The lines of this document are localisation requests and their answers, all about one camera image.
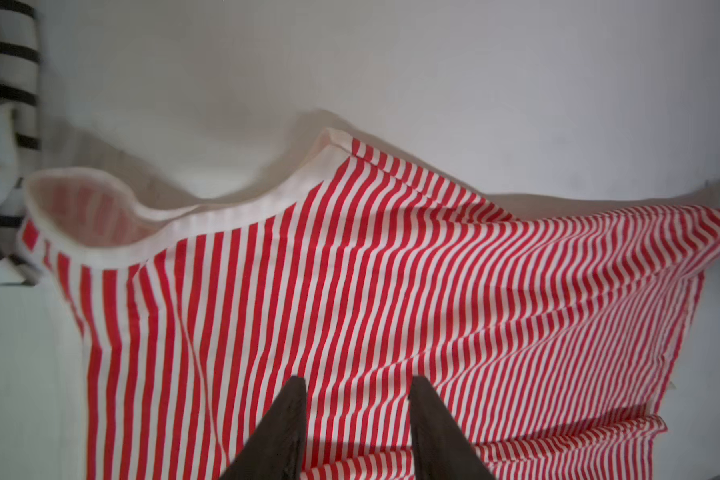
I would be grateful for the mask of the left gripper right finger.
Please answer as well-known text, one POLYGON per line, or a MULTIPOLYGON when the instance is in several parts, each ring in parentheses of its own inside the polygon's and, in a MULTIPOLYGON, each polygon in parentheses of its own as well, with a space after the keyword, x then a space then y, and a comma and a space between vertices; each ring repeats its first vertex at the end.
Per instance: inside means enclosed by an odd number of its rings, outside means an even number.
POLYGON ((408 399, 416 479, 496 480, 427 378, 412 379, 408 399))

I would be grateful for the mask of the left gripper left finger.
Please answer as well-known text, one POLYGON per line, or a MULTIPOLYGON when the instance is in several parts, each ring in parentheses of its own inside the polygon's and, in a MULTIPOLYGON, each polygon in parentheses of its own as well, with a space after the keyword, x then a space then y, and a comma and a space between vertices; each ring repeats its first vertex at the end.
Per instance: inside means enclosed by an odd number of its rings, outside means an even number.
POLYGON ((306 383, 293 376, 220 479, 299 479, 306 431, 306 383))

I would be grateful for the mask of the red white striped tank top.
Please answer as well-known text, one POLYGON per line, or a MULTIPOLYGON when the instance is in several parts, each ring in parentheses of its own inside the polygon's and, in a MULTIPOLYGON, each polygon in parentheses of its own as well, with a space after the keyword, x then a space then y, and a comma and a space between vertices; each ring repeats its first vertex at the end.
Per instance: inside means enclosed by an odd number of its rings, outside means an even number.
POLYGON ((293 376, 304 478, 409 479, 419 375, 500 478, 648 479, 720 256, 720 208, 522 220, 334 129, 239 204, 150 208, 87 168, 24 188, 82 337, 87 479, 215 479, 293 376))

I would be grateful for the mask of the black white striped tank top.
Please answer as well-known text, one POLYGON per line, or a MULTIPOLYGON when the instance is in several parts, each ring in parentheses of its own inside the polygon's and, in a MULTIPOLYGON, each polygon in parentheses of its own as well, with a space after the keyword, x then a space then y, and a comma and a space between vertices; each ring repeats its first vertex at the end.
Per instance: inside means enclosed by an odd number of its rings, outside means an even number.
POLYGON ((23 182, 39 166, 40 49, 32 1, 0 1, 0 286, 33 286, 37 270, 18 251, 23 182))

